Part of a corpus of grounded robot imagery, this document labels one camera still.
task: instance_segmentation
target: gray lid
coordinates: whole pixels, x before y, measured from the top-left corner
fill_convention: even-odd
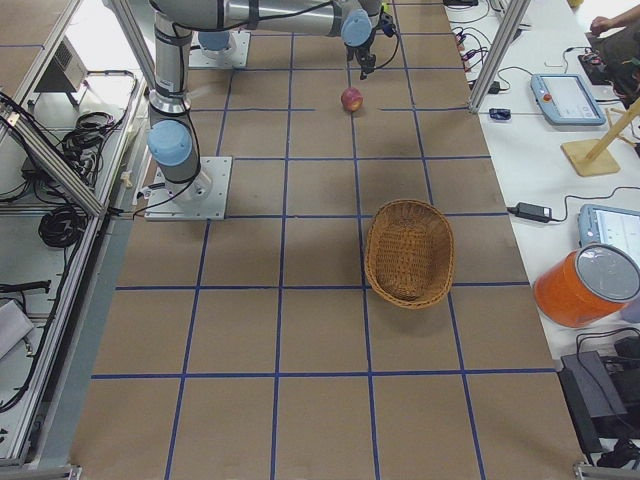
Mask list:
[[[611,245],[593,244],[576,255],[576,271],[585,287],[610,302],[628,302],[640,292],[640,270]]]

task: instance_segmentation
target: grid floor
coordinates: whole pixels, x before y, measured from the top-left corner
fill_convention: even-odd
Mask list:
[[[393,9],[400,50],[364,82],[339,40],[268,32],[246,70],[191,73],[202,154],[234,157],[228,219],[135,222],[72,451],[86,478],[573,477],[444,8]],[[366,283],[371,217],[396,198],[454,229],[454,287],[428,310]]]

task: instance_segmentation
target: orange container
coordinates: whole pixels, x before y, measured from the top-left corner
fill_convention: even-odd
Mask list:
[[[617,312],[640,293],[640,270],[621,250],[591,244],[571,252],[536,281],[534,296],[543,313],[579,328]]]

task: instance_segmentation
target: metal mounting plate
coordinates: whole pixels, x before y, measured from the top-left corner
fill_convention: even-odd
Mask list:
[[[145,211],[145,218],[150,221],[179,221],[179,220],[224,220],[227,207],[229,180],[231,179],[231,157],[202,157],[202,169],[213,179],[211,192],[197,202],[185,204],[173,200]],[[160,169],[156,172],[155,183],[164,182],[164,175]],[[169,200],[167,190],[153,190],[149,197],[149,205],[155,205]]]
[[[202,50],[192,50],[189,54],[189,68],[193,70],[230,70],[232,68],[245,68],[249,57],[249,32],[231,32],[236,41],[236,51],[231,55],[221,55],[217,60],[206,57]]]

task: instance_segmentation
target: white desk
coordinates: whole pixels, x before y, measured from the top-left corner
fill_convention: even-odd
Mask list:
[[[478,18],[485,11],[484,0],[475,8],[447,9],[452,27],[474,27],[493,39],[499,22],[494,12],[475,23],[455,23]],[[532,0],[527,14],[533,29],[524,31],[512,43],[501,68],[519,66],[533,73],[563,73],[564,65],[553,66],[563,63],[562,53],[569,47],[589,45],[565,1]],[[486,45],[486,40],[476,36]],[[467,42],[467,48],[477,47],[475,40]],[[567,73],[584,73],[577,61],[579,53],[581,50],[578,49],[567,53]],[[469,79],[476,76],[477,71],[468,74]],[[620,185],[640,186],[640,158],[631,146],[620,140],[615,140],[609,147],[620,164],[620,172],[590,178],[578,176],[560,145],[574,140],[600,138],[608,127],[554,127],[544,119],[533,99],[529,75],[518,70],[508,70],[503,72],[503,76],[511,83],[511,90],[508,93],[488,95],[481,105],[479,118],[507,205],[522,201],[549,206],[557,218],[563,216],[563,199],[567,194],[603,196]],[[592,87],[592,92],[597,99],[613,98],[610,87]],[[491,120],[486,112],[493,107],[511,109],[512,120],[504,123]],[[632,138],[629,131],[624,133]],[[613,199],[606,201],[569,200],[569,218],[562,224],[545,225],[511,217],[527,276],[532,284],[569,252],[578,248],[576,218],[584,203],[637,209],[640,191],[620,191]],[[560,326],[543,314],[540,317],[551,354],[557,366],[560,366],[560,356],[575,353],[575,336],[579,330]],[[614,314],[591,324],[589,329],[606,331],[620,326],[629,324],[623,322],[619,314]],[[609,339],[601,345],[610,343]],[[590,346],[596,345],[597,342],[590,343]]]

